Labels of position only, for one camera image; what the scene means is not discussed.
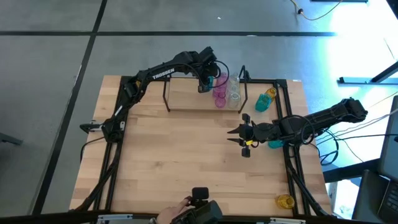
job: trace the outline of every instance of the human hand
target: human hand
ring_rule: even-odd
[[[182,200],[176,207],[163,209],[156,218],[157,224],[170,224],[177,215],[188,210],[189,197]]]

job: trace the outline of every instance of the wooden table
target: wooden table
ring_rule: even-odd
[[[93,119],[103,121],[112,115],[120,79],[104,77]],[[287,83],[293,114],[308,114],[302,83]],[[291,210],[275,204],[276,196],[289,193],[282,149],[270,149],[265,143],[252,149],[250,158],[243,158],[241,147],[226,140],[236,138],[227,131],[242,123],[241,114],[217,110],[167,112],[163,86],[163,82],[152,82],[141,102],[129,111],[112,211],[159,213],[190,195],[193,187],[208,187],[210,199],[218,202],[224,215],[292,216]],[[254,111],[259,94],[270,87],[248,84],[249,99],[242,113],[248,113],[256,123],[277,119],[275,102],[264,113]],[[283,92],[279,93],[286,116]],[[101,136],[101,132],[90,133],[87,141]],[[70,208],[81,204],[97,184],[105,146],[104,140],[86,146]],[[331,213],[317,150],[302,146],[300,155],[306,186]],[[104,207],[107,191],[106,186],[100,208]],[[297,186],[296,195],[303,213]]]

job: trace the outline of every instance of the concrete floor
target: concrete floor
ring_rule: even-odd
[[[371,14],[373,17],[368,14],[376,6],[385,8],[375,1],[342,3],[330,16],[314,22],[296,17],[289,0],[108,1],[99,28],[103,31],[227,30],[352,35],[97,37],[43,212],[68,210],[80,148],[86,141],[86,134],[78,126],[91,119],[104,75],[135,75],[139,69],[170,60],[183,50],[200,51],[209,45],[231,71],[245,64],[254,78],[303,80],[311,113],[343,97],[366,100],[364,105],[369,106],[390,95],[394,87],[336,83],[340,76],[372,77],[396,61],[394,49],[389,48],[395,42],[386,43],[385,33],[380,31],[380,24],[389,18],[379,14],[388,13],[377,11],[378,14]],[[312,17],[335,4],[297,2]],[[1,1],[0,30],[92,30],[100,4],[100,0]],[[20,147],[0,144],[0,202],[3,202],[0,216],[30,212],[87,42],[88,37],[0,37],[0,132],[24,140]],[[383,133],[385,124],[377,130]],[[332,150],[334,143],[330,143],[323,144],[321,150]],[[381,143],[366,149],[360,142],[350,146],[359,157],[370,160],[380,153]],[[357,162],[341,145],[334,167]]]

